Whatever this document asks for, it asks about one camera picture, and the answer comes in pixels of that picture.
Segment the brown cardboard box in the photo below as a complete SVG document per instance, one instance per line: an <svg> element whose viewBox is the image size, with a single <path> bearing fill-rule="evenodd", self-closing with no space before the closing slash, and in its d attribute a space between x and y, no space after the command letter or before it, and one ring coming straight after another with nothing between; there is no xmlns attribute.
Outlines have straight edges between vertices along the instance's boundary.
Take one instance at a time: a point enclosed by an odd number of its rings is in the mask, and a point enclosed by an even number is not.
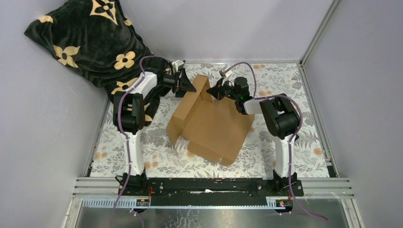
<svg viewBox="0 0 403 228"><path fill-rule="evenodd" d="M187 92L172 114L167 132L171 144L189 140L187 149L213 163L233 164L252 127L255 116L240 114L229 98L214 101L207 93L209 78L197 75L196 92Z"/></svg>

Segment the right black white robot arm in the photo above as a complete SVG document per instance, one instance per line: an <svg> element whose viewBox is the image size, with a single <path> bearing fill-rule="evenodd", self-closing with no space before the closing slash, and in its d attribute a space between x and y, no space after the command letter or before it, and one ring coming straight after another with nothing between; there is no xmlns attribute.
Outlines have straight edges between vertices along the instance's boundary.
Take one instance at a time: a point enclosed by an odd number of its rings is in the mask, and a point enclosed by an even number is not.
<svg viewBox="0 0 403 228"><path fill-rule="evenodd" d="M297 173L294 171L293 155L294 143L301 128L299 108L285 94L269 96L268 98L254 98L249 93L249 85L244 77L237 77L234 84L223 78L218 80L214 87L207 89L207 93L216 100L229 98L234 100L239 113L263 115L268 132L274 137L276 165L273 170L273 179L269 186L280 196L293 194L293 185L297 182Z"/></svg>

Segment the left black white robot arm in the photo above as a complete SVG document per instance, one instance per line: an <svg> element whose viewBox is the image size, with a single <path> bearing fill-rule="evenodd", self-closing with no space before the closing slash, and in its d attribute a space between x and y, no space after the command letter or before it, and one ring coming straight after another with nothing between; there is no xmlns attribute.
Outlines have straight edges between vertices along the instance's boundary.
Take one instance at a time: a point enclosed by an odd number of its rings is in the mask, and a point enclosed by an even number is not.
<svg viewBox="0 0 403 228"><path fill-rule="evenodd" d="M145 127L146 106L149 100L165 96L169 91L175 97L184 97L187 92L196 92L187 77L184 60L167 61L153 57L149 65L141 67L135 82L115 92L113 96L113 123L124 140L127 152L128 175L140 176L144 173L141 152L141 133Z"/></svg>

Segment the floral patterned table mat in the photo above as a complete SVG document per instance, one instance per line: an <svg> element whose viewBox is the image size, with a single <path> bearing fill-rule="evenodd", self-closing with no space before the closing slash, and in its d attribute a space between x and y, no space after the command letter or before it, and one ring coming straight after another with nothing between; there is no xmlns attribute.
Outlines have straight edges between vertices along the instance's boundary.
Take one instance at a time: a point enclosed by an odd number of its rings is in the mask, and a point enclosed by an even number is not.
<svg viewBox="0 0 403 228"><path fill-rule="evenodd" d="M294 146L293 162L298 177L329 176L314 117L296 63L256 63L239 65L232 77L243 76L256 97L285 93L297 102L303 113L303 126ZM168 93L150 126L141 135L142 158L148 177L168 178L269 178L276 165L275 144L264 119L257 115L236 161L229 166L212 163L188 151L188 140L180 137L172 145L167 124L180 98ZM90 177L114 177L125 171L124 142L113 124L109 106L100 138L96 144Z"/></svg>

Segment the black floral plush blanket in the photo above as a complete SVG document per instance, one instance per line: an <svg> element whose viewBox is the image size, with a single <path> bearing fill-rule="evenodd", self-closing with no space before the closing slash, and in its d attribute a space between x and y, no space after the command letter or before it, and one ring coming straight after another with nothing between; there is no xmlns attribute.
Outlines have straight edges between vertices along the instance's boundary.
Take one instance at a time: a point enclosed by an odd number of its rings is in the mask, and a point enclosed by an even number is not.
<svg viewBox="0 0 403 228"><path fill-rule="evenodd" d="M166 59L145 45L118 0L68 0L31 22L24 34L70 71L104 89L109 99L143 71L172 71Z"/></svg>

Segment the aluminium frame rail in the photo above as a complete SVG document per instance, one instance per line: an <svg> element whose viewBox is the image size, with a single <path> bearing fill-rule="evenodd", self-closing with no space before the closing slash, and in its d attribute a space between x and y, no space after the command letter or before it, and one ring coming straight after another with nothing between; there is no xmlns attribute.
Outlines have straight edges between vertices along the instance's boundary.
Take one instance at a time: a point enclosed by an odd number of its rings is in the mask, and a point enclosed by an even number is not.
<svg viewBox="0 0 403 228"><path fill-rule="evenodd" d="M246 178L149 178L124 186L118 178L77 178L63 227L75 228L84 206L128 209L280 209L293 192L299 202L336 199L349 227L363 222L347 178L301 178L282 183Z"/></svg>

